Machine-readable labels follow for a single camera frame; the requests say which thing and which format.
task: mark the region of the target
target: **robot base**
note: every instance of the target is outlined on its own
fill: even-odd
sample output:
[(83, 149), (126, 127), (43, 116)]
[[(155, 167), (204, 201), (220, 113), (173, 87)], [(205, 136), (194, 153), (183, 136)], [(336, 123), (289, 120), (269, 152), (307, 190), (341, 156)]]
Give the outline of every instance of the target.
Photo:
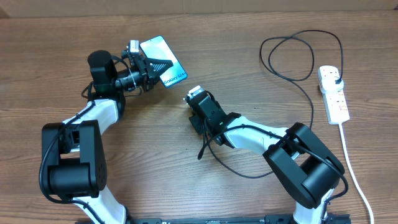
[[(292, 217), (292, 215), (266, 215), (265, 218), (185, 218), (175, 220), (139, 218), (132, 221), (128, 220), (127, 224), (297, 224)], [(329, 213), (325, 224), (351, 224), (351, 219), (349, 215)]]

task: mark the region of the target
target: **smartphone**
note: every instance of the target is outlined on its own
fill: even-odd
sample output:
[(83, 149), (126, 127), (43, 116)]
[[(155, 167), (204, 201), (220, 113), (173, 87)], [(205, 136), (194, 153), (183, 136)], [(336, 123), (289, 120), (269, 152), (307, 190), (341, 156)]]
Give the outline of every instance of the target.
[(187, 73), (162, 36), (147, 40), (139, 46), (147, 58), (171, 60), (173, 62), (173, 66), (160, 76), (160, 80), (165, 87), (170, 87), (187, 78)]

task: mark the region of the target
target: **white power strip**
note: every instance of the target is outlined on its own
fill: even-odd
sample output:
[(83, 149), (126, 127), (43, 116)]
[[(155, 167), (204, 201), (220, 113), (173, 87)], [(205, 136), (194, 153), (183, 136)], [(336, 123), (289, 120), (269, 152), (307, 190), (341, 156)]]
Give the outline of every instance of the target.
[(333, 66), (322, 66), (318, 69), (319, 87), (325, 103), (329, 124), (340, 124), (349, 120), (347, 102), (344, 97), (344, 83), (336, 84), (339, 79), (338, 69)]
[(347, 162), (348, 170), (353, 178), (354, 185), (358, 190), (358, 193), (362, 197), (366, 208), (368, 209), (370, 216), (370, 223), (374, 223), (374, 217), (372, 208), (366, 200), (361, 188), (359, 187), (358, 181), (354, 175), (353, 168), (349, 161), (346, 141), (343, 132), (343, 123), (349, 120), (349, 113), (347, 108), (347, 102), (343, 93), (344, 82), (336, 84), (336, 80), (339, 79), (338, 69), (333, 66), (325, 65), (318, 69), (319, 87), (323, 95), (323, 102), (325, 103), (326, 115), (328, 116), (329, 124), (338, 124), (341, 135), (341, 143), (343, 145), (344, 156)]

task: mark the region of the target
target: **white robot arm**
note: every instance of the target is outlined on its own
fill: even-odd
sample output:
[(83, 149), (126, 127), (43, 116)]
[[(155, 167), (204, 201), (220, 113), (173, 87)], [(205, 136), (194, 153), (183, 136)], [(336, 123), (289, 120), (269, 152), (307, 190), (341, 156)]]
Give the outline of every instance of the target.
[[(93, 81), (87, 106), (62, 123), (46, 124), (42, 129), (42, 165), (39, 184), (42, 193), (55, 203), (74, 203), (97, 223), (130, 223), (127, 209), (118, 203), (106, 186), (107, 171), (101, 135), (124, 113), (124, 91), (153, 89), (160, 76), (173, 66), (171, 60), (139, 55), (138, 41), (130, 41), (122, 58), (99, 50), (88, 57)], [(127, 69), (116, 71), (114, 60)], [(61, 154), (79, 152), (79, 158)], [(50, 195), (58, 195), (61, 200)]]
[[(300, 123), (289, 129), (272, 128), (237, 113), (226, 114), (215, 97), (200, 86), (190, 90), (185, 101), (193, 110), (190, 121), (198, 134), (208, 133), (219, 145), (250, 149), (263, 155), (296, 200), (292, 215), (295, 223), (321, 224), (327, 220), (325, 204), (331, 200), (333, 189), (345, 170), (311, 130)], [(203, 145), (198, 159), (208, 144)], [(311, 156), (299, 166), (294, 159), (303, 153)]]

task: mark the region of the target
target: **wooden table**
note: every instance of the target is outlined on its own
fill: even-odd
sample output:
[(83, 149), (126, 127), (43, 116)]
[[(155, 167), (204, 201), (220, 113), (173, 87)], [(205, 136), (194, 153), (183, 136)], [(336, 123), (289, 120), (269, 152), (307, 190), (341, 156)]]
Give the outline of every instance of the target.
[[(162, 35), (188, 72), (184, 82), (127, 99), (122, 120), (103, 135), (108, 186), (132, 216), (160, 218), (261, 217), (292, 213), (293, 199), (275, 175), (244, 179), (206, 151), (188, 120), (182, 98), (201, 85), (223, 109), (268, 126), (310, 120), (304, 95), (259, 62), (260, 43), (304, 29), (324, 29), (342, 41), (345, 93), (351, 120), (344, 124), (355, 174), (377, 223), (398, 215), (398, 13), (299, 12), (179, 16), (114, 16), (0, 20), (0, 223), (73, 223), (86, 215), (73, 205), (47, 201), (38, 185), (41, 128), (73, 116), (86, 104), (80, 92), (91, 81), (87, 56), (119, 55), (130, 39)], [(315, 69), (340, 67), (332, 37), (307, 33)], [(264, 54), (276, 42), (264, 47)], [(284, 75), (303, 77), (310, 52), (290, 41), (272, 57)], [(313, 131), (345, 165), (337, 126), (327, 123), (316, 72), (300, 85), (315, 107)], [(232, 168), (247, 175), (270, 171), (247, 150), (214, 147)], [(346, 169), (350, 189), (329, 212), (367, 223), (368, 212)]]

